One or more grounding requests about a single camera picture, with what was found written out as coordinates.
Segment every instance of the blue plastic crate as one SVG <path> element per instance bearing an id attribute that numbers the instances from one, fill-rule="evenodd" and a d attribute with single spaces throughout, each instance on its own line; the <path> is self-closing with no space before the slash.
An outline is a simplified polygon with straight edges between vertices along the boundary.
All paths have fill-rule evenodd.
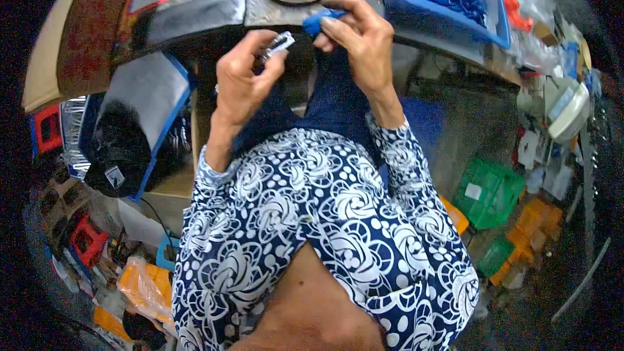
<path id="1" fill-rule="evenodd" d="M 496 34 L 493 34 L 465 15 L 428 0 L 384 0 L 386 18 L 391 23 L 408 23 L 440 38 L 466 36 L 477 42 L 491 42 L 503 49 L 509 49 L 511 39 L 507 12 L 503 0 L 497 2 L 499 21 Z"/>

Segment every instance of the red stool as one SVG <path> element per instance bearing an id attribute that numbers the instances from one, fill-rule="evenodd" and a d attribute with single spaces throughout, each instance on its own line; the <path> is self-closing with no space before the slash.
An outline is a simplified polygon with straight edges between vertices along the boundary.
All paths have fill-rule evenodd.
<path id="1" fill-rule="evenodd" d="M 60 134 L 59 106 L 49 106 L 34 115 L 35 136 L 39 154 L 63 145 Z"/>
<path id="2" fill-rule="evenodd" d="M 80 261 L 90 269 L 99 260 L 104 243 L 108 238 L 108 233 L 98 232 L 91 226 L 89 213 L 87 213 L 78 222 L 71 236 L 69 236 L 69 243 L 74 248 Z"/>

